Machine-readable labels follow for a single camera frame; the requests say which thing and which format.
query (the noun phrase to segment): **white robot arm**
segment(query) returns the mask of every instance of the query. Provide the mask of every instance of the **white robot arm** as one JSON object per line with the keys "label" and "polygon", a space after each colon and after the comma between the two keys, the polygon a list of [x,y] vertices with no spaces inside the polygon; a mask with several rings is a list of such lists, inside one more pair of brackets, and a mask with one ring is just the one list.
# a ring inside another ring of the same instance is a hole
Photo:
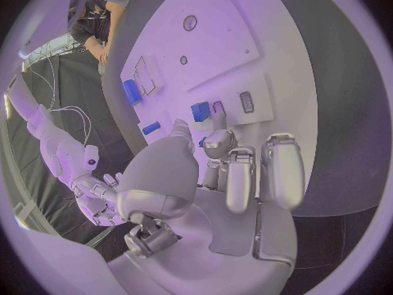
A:
{"label": "white robot arm", "polygon": [[117,183],[107,176],[107,185],[92,176],[98,164],[98,148],[84,147],[69,133],[58,128],[50,112],[38,105],[20,74],[11,83],[7,96],[28,122],[29,132],[40,141],[45,164],[55,177],[74,192],[84,215],[100,226],[124,223],[117,210]]}

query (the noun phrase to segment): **person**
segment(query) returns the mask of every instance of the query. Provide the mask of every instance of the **person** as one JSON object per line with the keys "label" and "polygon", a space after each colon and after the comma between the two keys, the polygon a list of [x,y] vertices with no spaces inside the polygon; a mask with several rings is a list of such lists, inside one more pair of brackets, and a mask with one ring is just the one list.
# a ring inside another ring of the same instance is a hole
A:
{"label": "person", "polygon": [[[74,40],[84,45],[100,62],[99,71],[102,70],[102,65],[107,63],[113,35],[123,12],[124,6],[117,3],[89,0],[84,4],[82,14],[71,28],[70,33]],[[98,39],[107,42],[106,46],[103,47]]]}

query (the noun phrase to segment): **blue block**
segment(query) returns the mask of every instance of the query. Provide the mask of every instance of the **blue block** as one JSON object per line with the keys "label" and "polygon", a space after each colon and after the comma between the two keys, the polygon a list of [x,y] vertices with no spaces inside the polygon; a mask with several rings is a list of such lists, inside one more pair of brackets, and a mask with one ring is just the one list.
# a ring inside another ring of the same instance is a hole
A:
{"label": "blue block", "polygon": [[203,139],[201,139],[201,141],[199,141],[199,147],[203,148],[203,142],[206,140],[207,136],[205,136]]}
{"label": "blue block", "polygon": [[156,131],[157,129],[161,128],[160,123],[156,121],[155,123],[152,123],[151,125],[148,125],[147,127],[142,129],[142,132],[144,135],[148,135],[149,133],[152,133],[153,131]]}
{"label": "blue block", "polygon": [[134,80],[127,80],[123,82],[121,87],[131,106],[135,106],[142,101],[141,93],[139,92],[138,86]]}
{"label": "blue block", "polygon": [[191,110],[193,111],[194,120],[197,123],[201,123],[210,116],[210,108],[209,103],[197,103],[191,106]]}

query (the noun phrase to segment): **black shirt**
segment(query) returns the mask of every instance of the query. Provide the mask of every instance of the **black shirt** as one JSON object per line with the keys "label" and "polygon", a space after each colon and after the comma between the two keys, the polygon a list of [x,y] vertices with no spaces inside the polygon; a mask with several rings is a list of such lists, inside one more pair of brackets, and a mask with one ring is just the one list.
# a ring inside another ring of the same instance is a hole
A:
{"label": "black shirt", "polygon": [[105,8],[107,1],[89,0],[84,4],[86,12],[71,28],[71,35],[78,43],[84,45],[86,40],[94,36],[108,41],[111,13]]}

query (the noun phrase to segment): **circular hole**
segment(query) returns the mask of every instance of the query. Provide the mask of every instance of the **circular hole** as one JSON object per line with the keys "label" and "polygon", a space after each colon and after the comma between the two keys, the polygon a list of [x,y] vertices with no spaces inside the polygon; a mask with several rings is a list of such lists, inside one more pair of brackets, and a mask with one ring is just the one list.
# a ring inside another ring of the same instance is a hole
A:
{"label": "circular hole", "polygon": [[180,63],[181,63],[181,64],[185,65],[187,62],[188,62],[188,61],[187,61],[187,57],[186,57],[186,56],[181,56],[181,57],[180,57]]}
{"label": "circular hole", "polygon": [[188,15],[188,17],[184,19],[183,27],[186,31],[192,31],[195,29],[195,26],[197,26],[197,23],[198,20],[195,16]]}

